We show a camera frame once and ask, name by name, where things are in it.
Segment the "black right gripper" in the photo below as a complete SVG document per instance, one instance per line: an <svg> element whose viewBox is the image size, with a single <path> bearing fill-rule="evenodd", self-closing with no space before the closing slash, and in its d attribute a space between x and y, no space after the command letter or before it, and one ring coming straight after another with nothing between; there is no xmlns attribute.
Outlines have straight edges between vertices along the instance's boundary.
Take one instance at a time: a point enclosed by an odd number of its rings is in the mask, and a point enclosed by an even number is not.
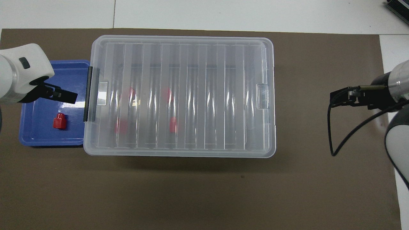
<svg viewBox="0 0 409 230"><path fill-rule="evenodd" d="M361 85L355 87L345 87L331 92L330 107L339 106L367 106L368 110L380 109L384 110L395 105L395 100L390 94L388 81L390 73L376 77L370 85ZM349 92L355 91L358 93L356 98L358 103L355 103L355 98L350 98Z"/></svg>

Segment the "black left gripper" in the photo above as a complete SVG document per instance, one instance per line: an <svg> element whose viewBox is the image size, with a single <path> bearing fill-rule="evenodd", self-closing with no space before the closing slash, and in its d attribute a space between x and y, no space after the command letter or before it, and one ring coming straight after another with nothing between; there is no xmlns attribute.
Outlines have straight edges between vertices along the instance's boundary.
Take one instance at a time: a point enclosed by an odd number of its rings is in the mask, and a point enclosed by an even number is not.
<svg viewBox="0 0 409 230"><path fill-rule="evenodd" d="M77 96L77 93L63 90L59 86L45 83L41 80L39 84L18 101L18 103L32 103L39 98L44 98L52 101L75 104Z"/></svg>

